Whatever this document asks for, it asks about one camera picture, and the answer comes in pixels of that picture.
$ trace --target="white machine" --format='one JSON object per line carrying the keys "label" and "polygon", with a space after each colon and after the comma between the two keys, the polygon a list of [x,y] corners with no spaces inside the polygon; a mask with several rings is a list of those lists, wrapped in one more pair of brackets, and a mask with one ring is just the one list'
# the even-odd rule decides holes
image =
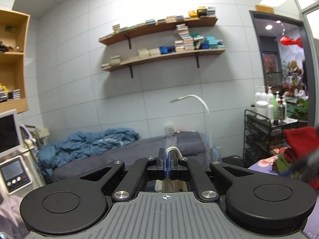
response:
{"label": "white machine", "polygon": [[35,147],[22,140],[16,110],[0,114],[0,193],[24,197],[45,185],[35,166]]}

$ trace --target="gray ribbed plate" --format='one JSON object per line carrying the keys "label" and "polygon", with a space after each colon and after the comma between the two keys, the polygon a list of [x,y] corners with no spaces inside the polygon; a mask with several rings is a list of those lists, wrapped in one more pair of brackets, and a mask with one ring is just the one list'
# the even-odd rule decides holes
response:
{"label": "gray ribbed plate", "polygon": [[[26,239],[49,239],[31,232]],[[130,202],[113,205],[105,219],[92,228],[63,239],[261,239],[241,230],[215,203],[202,203],[192,192],[140,192]],[[306,239],[302,232],[280,239]]]}

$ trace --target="control panel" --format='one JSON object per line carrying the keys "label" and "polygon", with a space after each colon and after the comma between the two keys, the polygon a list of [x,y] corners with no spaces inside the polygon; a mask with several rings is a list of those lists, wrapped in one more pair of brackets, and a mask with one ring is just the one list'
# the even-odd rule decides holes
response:
{"label": "control panel", "polygon": [[2,163],[0,172],[9,194],[31,183],[20,156]]}

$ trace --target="red fish decoration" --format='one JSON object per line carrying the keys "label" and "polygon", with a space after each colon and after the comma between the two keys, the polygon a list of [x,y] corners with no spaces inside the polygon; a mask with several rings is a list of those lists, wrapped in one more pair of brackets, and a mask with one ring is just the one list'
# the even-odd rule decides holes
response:
{"label": "red fish decoration", "polygon": [[282,37],[280,39],[280,42],[284,45],[284,46],[288,46],[288,45],[297,45],[298,47],[303,48],[302,46],[302,42],[301,42],[301,38],[297,38],[296,40],[289,38],[288,36]]}

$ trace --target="shelf bracket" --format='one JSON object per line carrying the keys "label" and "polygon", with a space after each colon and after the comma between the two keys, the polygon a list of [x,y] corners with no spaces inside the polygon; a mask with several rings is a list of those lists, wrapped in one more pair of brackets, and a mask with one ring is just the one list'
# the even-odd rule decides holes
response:
{"label": "shelf bracket", "polygon": [[196,64],[197,64],[197,68],[199,68],[198,55],[196,55]]}
{"label": "shelf bracket", "polygon": [[126,36],[125,34],[124,34],[124,36],[125,36],[125,38],[127,38],[127,40],[129,41],[129,48],[132,49],[130,37],[129,37],[129,36]]}
{"label": "shelf bracket", "polygon": [[132,70],[132,65],[130,65],[130,72],[131,72],[131,78],[133,78],[133,70]]}

